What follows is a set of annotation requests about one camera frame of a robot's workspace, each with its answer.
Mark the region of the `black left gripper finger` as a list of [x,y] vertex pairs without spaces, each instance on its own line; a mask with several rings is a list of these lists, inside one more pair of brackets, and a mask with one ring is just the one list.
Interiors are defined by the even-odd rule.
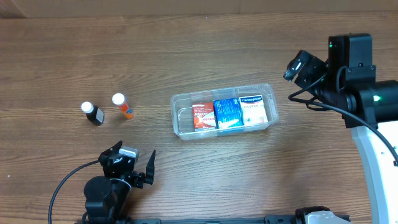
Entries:
[[122,141],[118,141],[114,146],[112,146],[111,148],[109,148],[109,150],[111,152],[119,152],[120,148],[122,147],[123,142]]
[[152,185],[154,182],[155,175],[155,150],[153,150],[151,157],[146,165],[146,174],[144,182]]

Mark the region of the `white blue plaster box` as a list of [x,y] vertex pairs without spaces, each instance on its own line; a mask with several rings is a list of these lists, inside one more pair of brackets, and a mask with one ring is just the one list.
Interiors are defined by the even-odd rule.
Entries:
[[239,97],[239,103],[245,126],[254,126],[268,122],[262,95]]

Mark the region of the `red medicine box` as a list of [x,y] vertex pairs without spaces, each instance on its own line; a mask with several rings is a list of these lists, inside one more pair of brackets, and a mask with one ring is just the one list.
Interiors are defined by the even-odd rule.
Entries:
[[213,103],[199,103],[192,105],[193,127],[195,131],[215,129],[216,119]]

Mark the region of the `clear plastic container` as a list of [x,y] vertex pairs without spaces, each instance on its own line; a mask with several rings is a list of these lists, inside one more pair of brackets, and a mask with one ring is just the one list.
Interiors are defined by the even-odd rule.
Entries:
[[[214,100],[230,98],[239,99],[239,97],[254,95],[262,95],[268,119],[267,123],[254,126],[243,125],[228,129],[218,129],[216,125],[215,129],[204,129],[202,131],[194,130],[192,105],[199,103],[213,103]],[[279,120],[274,91],[268,83],[183,93],[174,95],[170,102],[174,133],[183,140],[210,138],[263,130]]]

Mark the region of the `blue medicine box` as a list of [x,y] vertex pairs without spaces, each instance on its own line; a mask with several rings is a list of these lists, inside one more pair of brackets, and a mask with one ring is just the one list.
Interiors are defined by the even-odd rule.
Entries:
[[244,125],[238,98],[214,100],[213,105],[218,129],[228,129]]

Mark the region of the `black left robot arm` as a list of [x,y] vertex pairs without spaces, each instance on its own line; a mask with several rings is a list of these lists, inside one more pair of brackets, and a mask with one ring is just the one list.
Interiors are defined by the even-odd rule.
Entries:
[[82,222],[132,223],[132,219],[123,214],[124,206],[133,188],[153,184],[155,154],[153,151],[145,172],[136,172],[139,150],[123,146],[119,141],[103,151],[98,158],[103,175],[90,179],[84,187],[86,213]]

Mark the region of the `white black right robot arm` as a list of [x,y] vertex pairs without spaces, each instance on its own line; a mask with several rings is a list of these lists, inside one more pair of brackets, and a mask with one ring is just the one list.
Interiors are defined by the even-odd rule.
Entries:
[[300,90],[288,99],[339,113],[363,164],[373,223],[397,223],[397,81],[376,80],[368,33],[331,35],[322,61],[299,50],[284,73]]

